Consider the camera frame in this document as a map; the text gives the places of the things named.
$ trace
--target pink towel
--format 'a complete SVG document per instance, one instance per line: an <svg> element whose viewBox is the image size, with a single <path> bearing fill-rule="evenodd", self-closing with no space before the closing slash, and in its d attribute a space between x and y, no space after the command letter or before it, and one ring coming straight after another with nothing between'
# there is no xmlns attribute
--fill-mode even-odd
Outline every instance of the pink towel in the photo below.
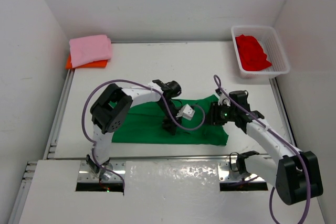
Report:
<svg viewBox="0 0 336 224"><path fill-rule="evenodd" d="M106 35L71 39L69 44L73 68L112 57L111 40Z"/></svg>

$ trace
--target white plastic basket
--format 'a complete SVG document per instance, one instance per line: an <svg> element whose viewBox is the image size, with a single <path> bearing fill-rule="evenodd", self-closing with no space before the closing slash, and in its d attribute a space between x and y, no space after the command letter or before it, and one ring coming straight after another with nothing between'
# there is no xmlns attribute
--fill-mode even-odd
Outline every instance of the white plastic basket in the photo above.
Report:
<svg viewBox="0 0 336 224"><path fill-rule="evenodd" d="M290 65L283 49L282 43L275 29L270 26L233 26L231 28L232 39L236 50L236 56L242 78L274 78L280 74L288 73ZM245 36L253 36L260 43L267 54L267 60L272 66L262 71L246 71L242 68L240 61L236 37L244 34Z"/></svg>

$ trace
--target white wall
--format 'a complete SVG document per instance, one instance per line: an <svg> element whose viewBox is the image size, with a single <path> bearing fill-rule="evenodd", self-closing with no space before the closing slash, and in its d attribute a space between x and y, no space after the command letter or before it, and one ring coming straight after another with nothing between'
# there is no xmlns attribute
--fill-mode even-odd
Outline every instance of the white wall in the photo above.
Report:
<svg viewBox="0 0 336 224"><path fill-rule="evenodd" d="M278 78L295 138L318 156L327 223L336 220L336 1L288 0L276 22L292 70Z"/></svg>
<svg viewBox="0 0 336 224"><path fill-rule="evenodd" d="M231 39L235 24L273 25L285 0L46 0L69 38Z"/></svg>
<svg viewBox="0 0 336 224"><path fill-rule="evenodd" d="M44 0L0 0L0 17L0 223L7 223L27 161L43 156L68 44Z"/></svg>

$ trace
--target table surface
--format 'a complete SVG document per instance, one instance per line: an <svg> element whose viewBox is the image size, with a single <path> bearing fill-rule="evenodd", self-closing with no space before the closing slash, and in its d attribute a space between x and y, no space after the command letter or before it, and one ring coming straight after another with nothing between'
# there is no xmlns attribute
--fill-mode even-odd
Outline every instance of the table surface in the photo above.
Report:
<svg viewBox="0 0 336 224"><path fill-rule="evenodd" d="M76 69L60 127L54 158L85 158L91 148L81 130L81 113L86 98L99 84L113 79L127 79L147 84L154 79L177 81L182 87L181 99L202 99L214 93L213 75L222 80L226 91L247 90L252 110L261 112L269 124L285 139L280 112L268 79L239 77L232 41L180 42L154 44L113 44L111 62L105 69ZM89 107L101 94L97 92ZM86 113L86 128L93 134L91 115ZM160 145L111 143L111 157L211 156L255 150L261 146L233 123L224 125L229 139L226 146Z"/></svg>
<svg viewBox="0 0 336 224"><path fill-rule="evenodd" d="M19 224L273 223L270 190L219 191L216 162L126 162L125 196L75 191L79 167L80 161L39 161ZM287 206L275 193L273 205L280 223L297 223L305 202ZM305 223L324 223L316 198Z"/></svg>

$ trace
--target green towel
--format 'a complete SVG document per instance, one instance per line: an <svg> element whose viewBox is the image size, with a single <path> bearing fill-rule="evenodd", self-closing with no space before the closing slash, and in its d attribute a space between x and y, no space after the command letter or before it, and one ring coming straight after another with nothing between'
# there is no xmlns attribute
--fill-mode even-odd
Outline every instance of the green towel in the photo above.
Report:
<svg viewBox="0 0 336 224"><path fill-rule="evenodd" d="M205 113L209 111L211 102L218 101L215 95L202 100L173 100L176 106L198 104ZM191 121L182 119L182 125L193 128L200 124L202 112L195 108ZM195 131L185 131L177 128L176 134L171 135L161 125L164 113L155 102L149 102L132 107L122 127L114 134L115 143L143 144L212 144L226 145L228 135L222 126L203 125Z"/></svg>

